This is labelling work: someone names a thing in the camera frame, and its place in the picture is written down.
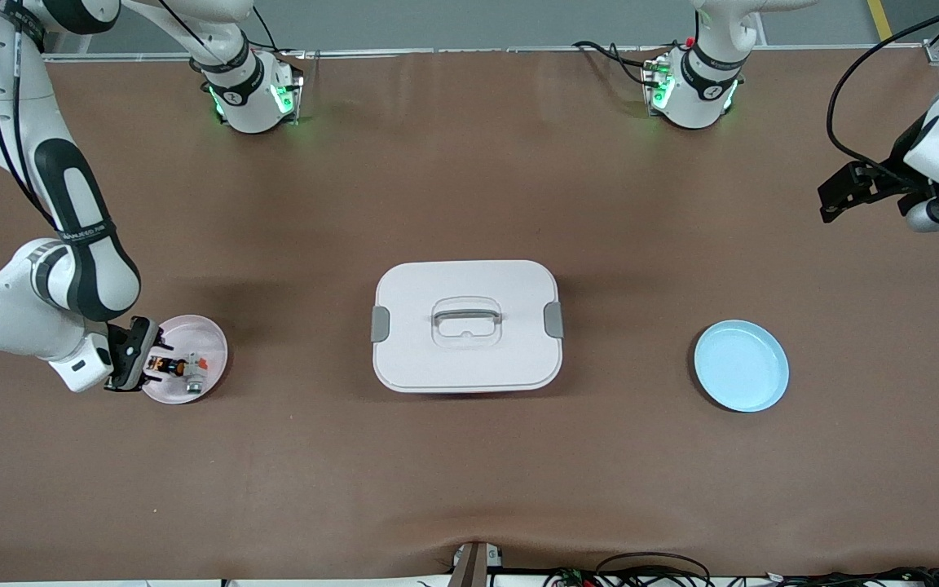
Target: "yellow floor stripe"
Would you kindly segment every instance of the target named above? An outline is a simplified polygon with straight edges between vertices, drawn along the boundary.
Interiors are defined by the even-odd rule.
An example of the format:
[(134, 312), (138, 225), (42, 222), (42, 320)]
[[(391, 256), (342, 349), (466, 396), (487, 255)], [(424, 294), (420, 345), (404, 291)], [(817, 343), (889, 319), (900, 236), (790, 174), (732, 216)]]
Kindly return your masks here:
[(893, 30), (890, 29), (890, 21), (886, 20), (883, 0), (868, 0), (868, 11), (871, 11), (871, 19), (875, 21), (875, 30), (879, 31), (880, 40), (886, 41), (893, 34)]

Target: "plate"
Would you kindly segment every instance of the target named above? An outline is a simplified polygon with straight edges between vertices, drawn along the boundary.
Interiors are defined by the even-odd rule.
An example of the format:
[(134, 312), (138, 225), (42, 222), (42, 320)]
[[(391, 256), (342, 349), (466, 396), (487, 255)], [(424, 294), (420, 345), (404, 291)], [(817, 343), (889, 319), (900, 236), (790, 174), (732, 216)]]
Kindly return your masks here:
[(146, 382), (143, 391), (162, 404), (187, 404), (205, 397), (219, 383), (223, 371), (227, 368), (227, 337), (215, 322), (204, 316), (170, 317), (160, 324), (163, 334), (161, 339), (174, 350), (168, 351), (155, 346), (152, 355), (168, 358), (187, 358), (187, 354), (198, 353), (209, 365), (205, 375), (205, 385), (200, 394), (187, 393), (187, 382), (183, 377), (172, 377), (161, 373), (146, 371), (149, 375), (161, 377), (160, 382)]
[(759, 412), (778, 403), (789, 386), (789, 360), (778, 339), (758, 324), (724, 320), (694, 347), (698, 382), (735, 412)]

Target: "gray floor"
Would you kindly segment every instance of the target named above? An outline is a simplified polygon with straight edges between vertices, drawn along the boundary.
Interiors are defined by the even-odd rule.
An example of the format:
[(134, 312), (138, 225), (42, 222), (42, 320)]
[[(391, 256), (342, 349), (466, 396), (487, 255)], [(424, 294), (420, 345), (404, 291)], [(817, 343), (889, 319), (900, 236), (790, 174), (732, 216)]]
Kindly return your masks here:
[[(567, 46), (593, 40), (659, 45), (694, 32), (686, 0), (258, 0), (277, 44), (311, 50), (495, 49)], [(790, 14), (764, 15), (771, 44), (877, 41), (865, 0), (823, 0)], [(265, 41), (258, 22), (246, 31)], [(64, 51), (73, 50), (68, 40)], [(92, 53), (179, 51), (157, 27), (126, 13), (93, 38)]]

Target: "light blue plate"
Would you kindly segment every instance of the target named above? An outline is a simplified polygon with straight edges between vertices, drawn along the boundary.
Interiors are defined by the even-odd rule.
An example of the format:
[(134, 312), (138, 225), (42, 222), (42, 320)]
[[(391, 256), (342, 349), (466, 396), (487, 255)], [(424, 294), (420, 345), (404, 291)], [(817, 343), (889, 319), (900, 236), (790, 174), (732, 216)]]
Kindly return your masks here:
[(770, 408), (789, 386), (789, 360), (778, 339), (745, 320), (705, 330), (694, 347), (694, 371), (709, 396), (735, 412)]

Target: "gray latch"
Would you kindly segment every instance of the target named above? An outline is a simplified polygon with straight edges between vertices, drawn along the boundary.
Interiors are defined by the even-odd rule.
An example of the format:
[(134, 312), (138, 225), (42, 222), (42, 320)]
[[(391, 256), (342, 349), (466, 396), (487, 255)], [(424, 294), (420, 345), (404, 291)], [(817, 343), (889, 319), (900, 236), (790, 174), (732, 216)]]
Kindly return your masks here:
[(563, 314), (560, 312), (560, 302), (545, 304), (541, 312), (545, 324), (545, 334), (551, 338), (563, 338)]
[(372, 342), (383, 342), (390, 337), (390, 311), (383, 306), (372, 308)]

